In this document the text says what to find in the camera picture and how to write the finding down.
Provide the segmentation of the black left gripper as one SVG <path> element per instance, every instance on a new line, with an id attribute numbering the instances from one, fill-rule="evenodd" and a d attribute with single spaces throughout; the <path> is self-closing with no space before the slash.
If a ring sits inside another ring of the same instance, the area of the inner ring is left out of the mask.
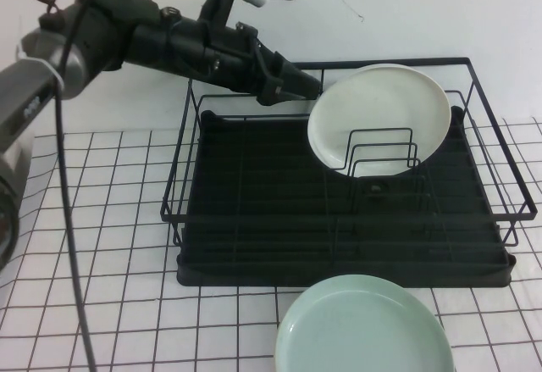
<path id="1" fill-rule="evenodd" d="M 257 30 L 206 26 L 203 37 L 202 81 L 251 93 L 263 106 L 316 99 L 320 81 L 298 69 L 280 53 L 265 47 Z"/>

